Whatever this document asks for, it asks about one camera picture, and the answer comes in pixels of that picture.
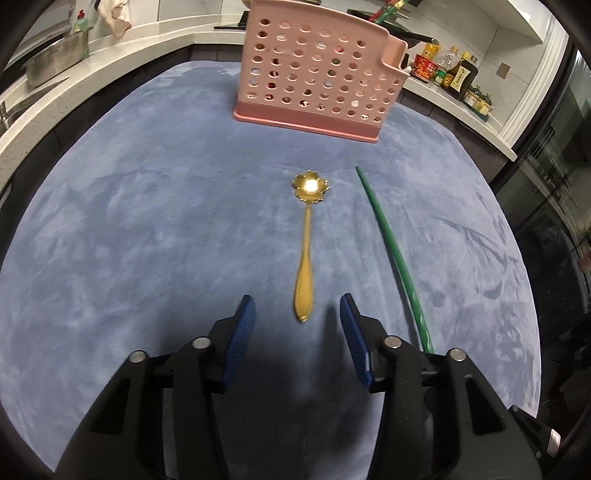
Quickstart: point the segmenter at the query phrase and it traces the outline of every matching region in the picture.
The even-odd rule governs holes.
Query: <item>white countertop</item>
[[[129,30],[123,39],[112,36],[90,44],[88,59],[43,84],[39,89],[66,79],[44,95],[0,137],[0,191],[23,159],[74,108],[125,73],[162,55],[192,44],[243,44],[244,32],[214,30],[214,25],[236,24],[240,15],[201,15],[165,20]],[[404,88],[455,116],[494,145],[510,160],[516,155],[499,134],[477,118],[466,106],[439,87],[410,78]],[[0,101],[7,109],[36,90],[21,78]]]
[[[490,142],[509,160],[515,161],[517,158],[516,153],[500,137],[499,132],[478,118],[466,105],[451,95],[448,95],[441,87],[438,87],[434,83],[423,83],[420,80],[410,77],[404,83],[404,89],[423,97],[425,100],[429,100],[434,105],[456,117],[459,121]]]

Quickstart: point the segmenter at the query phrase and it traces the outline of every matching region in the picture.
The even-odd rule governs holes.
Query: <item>gold spoon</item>
[[[294,292],[294,310],[298,320],[305,322],[314,309],[314,278],[310,257],[310,230],[312,223],[312,204],[324,200],[329,189],[329,181],[321,179],[318,172],[308,170],[293,181],[295,196],[306,203],[304,215],[304,240],[301,246],[300,269],[297,273]]]

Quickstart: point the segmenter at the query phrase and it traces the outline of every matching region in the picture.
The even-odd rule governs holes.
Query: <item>sauce bottle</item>
[[[468,60],[469,58],[470,58],[470,52],[465,51],[462,54],[462,58],[460,59],[458,64],[454,68],[452,68],[451,70],[448,70],[447,74],[445,75],[445,77],[441,83],[441,88],[446,89],[446,90],[449,88],[449,86],[453,82],[453,79],[456,77],[458,71],[460,70],[460,64],[462,63],[463,60]]]

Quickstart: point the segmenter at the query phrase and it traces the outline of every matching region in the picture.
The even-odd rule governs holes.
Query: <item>blue gripper pad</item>
[[[353,359],[355,372],[359,381],[365,388],[371,390],[374,386],[375,377],[371,371],[371,357],[369,348],[361,328],[359,327],[359,312],[350,295],[343,295],[340,299],[340,322],[343,325],[349,352]]]
[[[245,295],[235,318],[237,318],[234,333],[224,352],[224,369],[222,386],[227,389],[236,379],[238,369],[246,355],[248,342],[251,340],[252,330],[256,321],[255,302],[250,295]]]

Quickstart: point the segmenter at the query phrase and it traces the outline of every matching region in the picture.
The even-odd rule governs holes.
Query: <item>spoon handle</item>
[[[304,215],[304,240],[301,246],[300,269],[295,281],[294,310],[301,322],[305,322],[314,309],[314,277],[310,258],[310,230],[312,224],[312,205],[306,203]]]

